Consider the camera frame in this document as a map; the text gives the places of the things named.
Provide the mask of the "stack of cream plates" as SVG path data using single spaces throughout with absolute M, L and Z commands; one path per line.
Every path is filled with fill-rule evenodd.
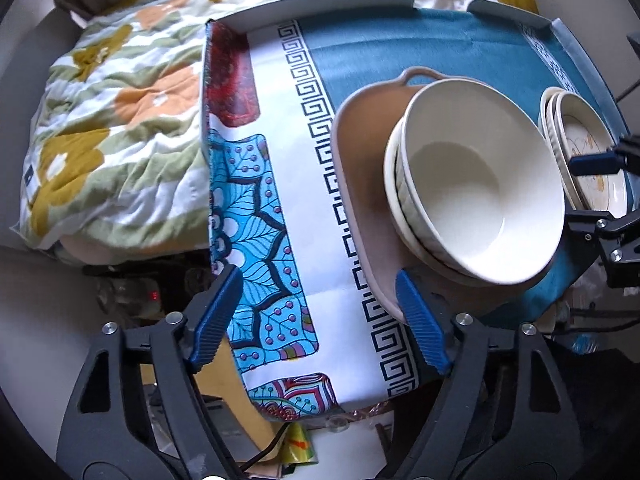
M 600 154 L 614 145 L 608 128 L 586 100 L 559 87 L 547 88 L 540 98 L 538 129 L 559 167 L 570 208 L 608 211 L 614 218 L 628 212 L 630 194 L 622 170 L 612 176 L 570 173 L 568 163 L 574 156 Z

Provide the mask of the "cream bowl with floral print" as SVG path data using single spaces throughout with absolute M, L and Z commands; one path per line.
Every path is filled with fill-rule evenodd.
M 472 276 L 463 274 L 450 266 L 446 266 L 440 260 L 435 258 L 426 248 L 422 245 L 420 240 L 416 237 L 416 234 L 412 232 L 411 226 L 404 215 L 404 212 L 400 206 L 399 195 L 397 192 L 395 167 L 398 152 L 399 137 L 401 134 L 401 126 L 404 121 L 398 120 L 390 137 L 386 143 L 386 148 L 383 157 L 383 182 L 384 190 L 386 194 L 386 200 L 390 207 L 390 215 L 394 228 L 402 240 L 402 242 L 408 247 L 416 258 L 425 263 L 430 269 L 443 276 L 449 281 L 476 288 L 488 288 L 490 283 L 479 280 L 478 278 L 472 278 Z

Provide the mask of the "pink rectangular tray dish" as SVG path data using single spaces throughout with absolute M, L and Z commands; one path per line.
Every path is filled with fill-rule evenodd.
M 383 160 L 386 144 L 406 106 L 421 89 L 411 78 L 445 76 L 427 67 L 409 67 L 397 78 L 352 92 L 335 114 L 331 150 L 338 188 L 364 278 L 378 304 L 393 318 L 405 317 L 396 299 L 395 281 L 403 268 L 415 268 L 430 292 L 453 307 L 469 306 L 483 315 L 509 299 L 504 286 L 474 284 L 434 258 L 422 262 L 405 245 L 386 200 Z

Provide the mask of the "blue patterned tablecloth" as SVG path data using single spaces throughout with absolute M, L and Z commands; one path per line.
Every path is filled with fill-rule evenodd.
M 338 187 L 334 116 L 351 94 L 420 67 L 467 76 L 536 117 L 573 90 L 627 132 L 598 71 L 560 23 L 536 29 L 471 12 L 332 12 L 241 34 L 205 29 L 203 142 L 212 268 L 236 266 L 228 327 L 250 402 L 279 422 L 364 408 L 419 383 L 404 326 L 364 275 Z

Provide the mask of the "large cream bowl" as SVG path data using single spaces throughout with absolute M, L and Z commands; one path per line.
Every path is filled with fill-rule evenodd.
M 400 209 L 437 260 L 495 285 L 541 274 L 562 236 L 560 170 L 529 116 L 465 78 L 416 92 L 396 150 Z

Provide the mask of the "grey table rail right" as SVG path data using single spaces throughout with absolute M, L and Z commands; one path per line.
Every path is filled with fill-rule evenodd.
M 551 25 L 551 21 L 544 16 L 499 1 L 472 0 L 466 10 L 477 15 L 503 18 L 533 29 L 544 29 Z

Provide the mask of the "grey table rail left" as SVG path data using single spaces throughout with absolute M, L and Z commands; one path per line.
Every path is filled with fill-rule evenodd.
M 232 13 L 219 20 L 213 20 L 213 23 L 220 23 L 239 34 L 245 34 L 254 29 L 289 20 L 335 11 L 384 8 L 384 6 L 412 8 L 413 3 L 414 0 L 277 0 Z

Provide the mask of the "grey table rail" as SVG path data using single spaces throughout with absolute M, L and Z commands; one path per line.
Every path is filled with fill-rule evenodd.
M 277 0 L 232 13 L 219 20 L 213 20 L 213 23 L 220 23 L 239 34 L 245 34 L 254 29 L 289 20 L 335 11 L 384 8 L 384 6 L 412 8 L 413 3 L 414 0 Z
M 466 10 L 477 15 L 503 18 L 533 29 L 544 29 L 551 25 L 551 21 L 544 16 L 499 1 L 472 0 Z

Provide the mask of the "floral quilt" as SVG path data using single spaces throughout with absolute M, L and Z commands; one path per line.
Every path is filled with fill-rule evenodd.
M 32 118 L 22 242 L 89 264 L 207 245 L 205 25 L 277 0 L 124 0 L 51 65 Z M 473 0 L 416 0 L 465 10 Z M 536 12 L 536 0 L 489 0 Z

